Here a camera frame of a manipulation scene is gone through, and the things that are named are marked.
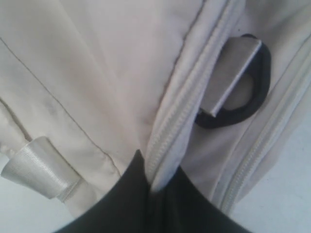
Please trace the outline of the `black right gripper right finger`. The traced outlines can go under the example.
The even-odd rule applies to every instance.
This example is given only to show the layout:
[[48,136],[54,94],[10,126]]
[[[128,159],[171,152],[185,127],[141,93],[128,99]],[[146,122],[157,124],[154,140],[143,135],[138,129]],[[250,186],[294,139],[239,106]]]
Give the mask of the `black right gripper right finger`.
[[150,193],[152,233],[236,233],[237,224],[213,206],[178,168],[168,184]]

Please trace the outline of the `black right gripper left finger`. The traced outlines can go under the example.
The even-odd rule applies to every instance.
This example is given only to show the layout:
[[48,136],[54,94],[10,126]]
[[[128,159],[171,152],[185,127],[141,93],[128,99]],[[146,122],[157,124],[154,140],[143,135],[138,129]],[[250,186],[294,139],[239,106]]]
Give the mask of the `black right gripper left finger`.
[[149,185],[143,157],[137,150],[129,167],[113,188],[86,213],[59,233],[147,233]]

